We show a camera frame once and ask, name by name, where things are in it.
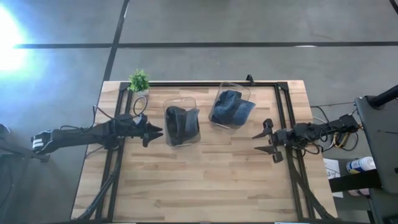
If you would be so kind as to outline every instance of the gray floor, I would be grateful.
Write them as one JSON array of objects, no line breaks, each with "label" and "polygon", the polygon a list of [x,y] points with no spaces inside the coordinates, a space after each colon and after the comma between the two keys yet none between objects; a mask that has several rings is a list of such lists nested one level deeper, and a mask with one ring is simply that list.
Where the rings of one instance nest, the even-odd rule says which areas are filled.
[{"label": "gray floor", "polygon": [[[0,40],[20,44],[111,43],[123,0],[3,0],[0,16],[15,29]],[[398,15],[388,1],[373,0],[131,0],[121,42],[393,41]],[[0,123],[19,144],[63,124],[89,126],[110,49],[31,49],[0,52]],[[143,68],[151,80],[304,80],[312,105],[353,101],[398,82],[398,47],[276,47],[227,49],[119,49],[111,80]],[[15,64],[12,70],[6,65]],[[353,105],[324,107],[330,119]],[[322,117],[313,110],[314,116]],[[370,154],[363,133],[353,152]],[[60,149],[47,164],[32,161],[12,223],[69,219],[85,147]],[[336,201],[339,216],[360,220]]]}]

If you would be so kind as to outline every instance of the clear plastic container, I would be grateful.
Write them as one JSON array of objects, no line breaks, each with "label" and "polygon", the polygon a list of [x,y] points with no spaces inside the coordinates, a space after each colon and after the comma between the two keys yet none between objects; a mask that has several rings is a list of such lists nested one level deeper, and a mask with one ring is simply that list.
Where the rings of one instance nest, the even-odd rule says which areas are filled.
[{"label": "clear plastic container", "polygon": [[250,102],[250,89],[229,82],[221,83],[209,120],[214,128],[239,129],[256,105]]},{"label": "clear plastic container", "polygon": [[189,146],[200,141],[199,109],[194,98],[166,100],[163,109],[166,143],[169,146]]}]

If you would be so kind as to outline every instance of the black cable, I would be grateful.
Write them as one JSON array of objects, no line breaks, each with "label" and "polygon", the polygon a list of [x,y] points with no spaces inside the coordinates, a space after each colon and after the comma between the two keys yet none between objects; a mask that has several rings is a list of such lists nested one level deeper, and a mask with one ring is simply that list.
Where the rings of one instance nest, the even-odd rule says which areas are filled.
[{"label": "black cable", "polygon": [[314,106],[335,106],[335,105],[346,105],[346,104],[352,104],[352,103],[355,103],[355,102],[331,103],[328,105],[314,105]]},{"label": "black cable", "polygon": [[327,149],[324,149],[324,150],[322,151],[322,153],[324,153],[324,152],[326,152],[326,151],[328,151],[328,150],[332,149],[334,146],[335,146],[335,145],[331,145],[329,148],[327,148]]},{"label": "black cable", "polygon": [[86,159],[90,154],[92,154],[92,153],[94,153],[94,152],[96,152],[96,151],[98,151],[98,150],[100,150],[100,149],[102,149],[102,148],[104,148],[104,146],[101,146],[101,147],[95,149],[94,151],[89,152],[89,153],[85,156],[85,159]]},{"label": "black cable", "polygon": [[317,151],[316,151],[316,152],[309,151],[309,150],[306,149],[304,146],[300,146],[300,145],[298,145],[298,144],[294,144],[293,146],[296,147],[296,149],[304,150],[305,152],[308,152],[308,153],[313,154],[313,155],[319,154],[319,153],[320,153],[319,145],[317,145],[317,144],[315,144],[315,143],[313,143],[313,142],[311,142],[311,143],[317,148]]},{"label": "black cable", "polygon": [[[140,100],[140,99],[145,99],[145,101],[146,101],[146,103],[145,103],[145,107],[144,107],[144,109],[142,109],[142,111],[140,112],[140,113],[136,113],[136,104],[137,104],[137,102]],[[136,117],[138,117],[138,116],[140,116],[144,111],[145,111],[145,109],[147,108],[147,105],[148,105],[148,99],[146,98],[146,97],[144,97],[144,96],[140,96],[139,98],[137,98],[136,100],[135,100],[135,102],[134,102],[134,104],[133,104],[133,106],[132,106],[132,110],[133,110],[133,112],[134,112],[134,114],[135,114],[135,116],[133,116],[132,118],[123,118],[123,119],[119,119],[119,118],[113,118],[113,117],[111,117],[110,115],[108,115],[107,113],[105,113],[101,108],[99,108],[98,106],[95,106],[101,113],[103,113],[105,116],[107,116],[108,118],[110,118],[110,119],[113,119],[113,120],[117,120],[117,121],[124,121],[124,120],[127,120],[127,119],[133,119],[133,118],[136,118]]]},{"label": "black cable", "polygon": [[313,144],[313,145],[317,148],[316,154],[319,154],[320,152],[323,151],[323,146],[321,146],[321,145],[315,143],[315,141],[312,140],[312,139],[310,139],[306,134],[304,134],[304,136],[307,138],[308,141],[310,141],[311,144]]},{"label": "black cable", "polygon": [[[326,142],[327,139],[328,139],[328,135],[325,135],[325,136],[326,136],[326,139],[325,139],[325,140],[322,139],[322,131],[325,131],[326,128],[332,128],[332,127],[331,127],[331,126],[326,126],[326,127],[322,128],[322,129],[320,130],[320,132],[319,132],[319,139],[320,139],[321,141],[323,141],[323,142]],[[334,130],[331,129],[330,131],[338,131],[338,128],[335,128]]]},{"label": "black cable", "polygon": [[353,112],[351,112],[349,115],[353,115],[355,113],[355,111],[357,111],[358,109],[356,108]]},{"label": "black cable", "polygon": [[[144,109],[142,109],[141,112],[140,112],[139,114],[137,114],[137,113],[136,113],[136,103],[137,103],[140,99],[145,99],[145,106],[144,106]],[[134,104],[132,105],[132,112],[134,112],[134,114],[135,114],[136,116],[140,116],[140,115],[144,112],[144,110],[147,108],[147,106],[148,106],[148,99],[147,99],[146,97],[144,97],[144,96],[140,96],[140,97],[138,97],[138,98],[135,100]]]},{"label": "black cable", "polygon": [[[319,131],[319,140],[321,140],[322,142],[327,142],[328,140],[328,135],[326,134],[326,128],[329,128],[329,125],[326,125],[325,127],[323,127],[320,131]],[[322,139],[322,132],[325,132],[325,140]]]},{"label": "black cable", "polygon": [[11,165],[8,164],[8,173],[9,173],[9,177],[10,177],[10,188],[8,189],[8,192],[6,194],[6,196],[4,197],[4,199],[2,200],[2,202],[0,203],[0,208],[6,203],[8,197],[10,196],[11,190],[14,187],[14,181],[12,178],[12,170],[11,170]]},{"label": "black cable", "polygon": [[384,132],[384,133],[388,133],[388,134],[398,134],[398,132],[395,132],[395,131],[383,131],[383,130],[378,130],[378,132]]},{"label": "black cable", "polygon": [[318,109],[322,112],[322,114],[323,114],[323,116],[325,117],[326,121],[327,121],[328,123],[330,122],[329,119],[328,119],[328,116],[326,116],[324,110],[323,110],[320,106],[311,106],[311,108],[318,108]]},{"label": "black cable", "polygon": [[71,125],[63,125],[60,127],[60,130],[62,130],[63,128],[72,128],[72,129],[81,129],[81,132],[84,133],[85,131],[91,129],[92,127],[94,127],[95,124],[95,106],[93,105],[93,122],[91,123],[90,127],[88,128],[79,128],[76,126],[71,126]]}]

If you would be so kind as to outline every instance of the black cloth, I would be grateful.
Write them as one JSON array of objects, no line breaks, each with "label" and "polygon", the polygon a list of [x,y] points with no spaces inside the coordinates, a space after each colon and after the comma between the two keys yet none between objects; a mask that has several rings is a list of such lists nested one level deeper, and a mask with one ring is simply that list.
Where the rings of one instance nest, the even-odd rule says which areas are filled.
[{"label": "black cloth", "polygon": [[172,146],[181,145],[199,134],[198,113],[199,109],[186,111],[177,106],[166,109],[166,128]]},{"label": "black cloth", "polygon": [[256,104],[242,100],[242,93],[227,90],[220,94],[214,108],[211,121],[218,124],[242,126]]}]

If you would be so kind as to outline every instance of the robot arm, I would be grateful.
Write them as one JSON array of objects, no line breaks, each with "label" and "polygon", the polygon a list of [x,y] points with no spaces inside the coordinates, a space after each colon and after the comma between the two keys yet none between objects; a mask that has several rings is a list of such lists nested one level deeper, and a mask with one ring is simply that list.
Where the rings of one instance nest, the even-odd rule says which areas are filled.
[{"label": "robot arm", "polygon": [[277,146],[292,146],[294,148],[305,148],[307,144],[335,133],[354,133],[358,131],[359,124],[352,115],[344,115],[339,119],[330,121],[326,124],[297,123],[293,129],[280,129],[272,132],[272,120],[266,119],[263,122],[264,130],[262,133],[254,136],[253,139],[269,136],[270,146],[255,147],[255,149],[272,154],[275,163],[283,160],[282,153]]},{"label": "robot arm", "polygon": [[114,149],[119,146],[119,139],[123,137],[140,137],[142,145],[147,147],[151,140],[163,135],[160,133],[162,128],[147,121],[144,114],[138,117],[138,121],[134,121],[130,114],[122,114],[89,128],[43,131],[32,137],[33,150],[36,154],[48,154],[61,147],[93,143],[101,144],[105,149]]}]

